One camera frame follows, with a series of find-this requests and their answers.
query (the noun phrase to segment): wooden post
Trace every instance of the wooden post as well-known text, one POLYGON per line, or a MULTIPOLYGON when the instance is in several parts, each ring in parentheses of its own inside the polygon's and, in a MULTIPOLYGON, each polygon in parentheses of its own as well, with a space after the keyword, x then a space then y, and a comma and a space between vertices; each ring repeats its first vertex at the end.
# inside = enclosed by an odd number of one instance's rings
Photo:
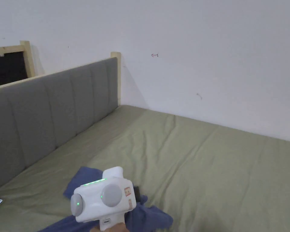
POLYGON ((111 52, 111 58, 117 57, 117 93, 118 93, 118 106, 121 103, 121 53, 111 52))
POLYGON ((34 71, 34 64, 32 59, 32 53, 31 53, 31 47, 30 42, 26 40, 21 40, 20 44, 24 46, 24 61, 25 61, 25 67, 27 71, 28 78, 34 77, 36 75, 36 72, 34 71))

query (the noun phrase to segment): green indicator light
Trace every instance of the green indicator light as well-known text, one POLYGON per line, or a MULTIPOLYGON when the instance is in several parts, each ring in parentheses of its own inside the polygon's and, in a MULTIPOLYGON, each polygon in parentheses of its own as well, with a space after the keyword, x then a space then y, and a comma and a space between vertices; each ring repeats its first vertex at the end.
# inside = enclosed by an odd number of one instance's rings
POLYGON ((90 183, 86 183, 84 185, 93 184, 93 183, 96 183, 96 182, 99 182, 99 181, 102 181, 102 180, 106 180, 106 179, 96 180, 96 181, 93 181, 93 182, 90 182, 90 183))

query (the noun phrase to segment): device handle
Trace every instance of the device handle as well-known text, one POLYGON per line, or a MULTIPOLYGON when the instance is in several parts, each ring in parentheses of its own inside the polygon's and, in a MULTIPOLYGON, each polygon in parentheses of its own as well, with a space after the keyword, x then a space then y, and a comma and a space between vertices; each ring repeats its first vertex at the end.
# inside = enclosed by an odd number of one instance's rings
POLYGON ((118 223, 124 223, 124 214, 114 214, 109 217, 100 219, 100 231, 105 231, 118 223))

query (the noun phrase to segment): headboard panel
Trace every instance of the headboard panel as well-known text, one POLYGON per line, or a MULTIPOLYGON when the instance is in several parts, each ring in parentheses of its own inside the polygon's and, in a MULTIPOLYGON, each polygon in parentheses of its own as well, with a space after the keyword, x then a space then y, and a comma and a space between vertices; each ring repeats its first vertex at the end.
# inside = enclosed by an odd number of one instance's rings
POLYGON ((118 58, 0 86, 0 186, 118 106, 118 58))

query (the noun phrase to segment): blue towel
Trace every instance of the blue towel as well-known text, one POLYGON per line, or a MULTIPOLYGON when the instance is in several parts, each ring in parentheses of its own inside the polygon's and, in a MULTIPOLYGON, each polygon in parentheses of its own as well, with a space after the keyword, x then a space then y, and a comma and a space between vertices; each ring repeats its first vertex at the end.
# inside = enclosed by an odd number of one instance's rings
MULTIPOLYGON (((81 167, 72 178, 63 193, 67 198, 71 198, 74 190, 82 184, 102 179, 102 171, 94 168, 81 167)), ((125 224, 130 232, 151 232, 156 229, 169 228, 173 223, 173 218, 155 206, 145 207, 147 196, 141 195, 141 202, 136 208, 125 214, 125 224)), ((40 232, 89 232, 97 226, 99 221, 78 223, 74 216, 68 216, 40 232)))

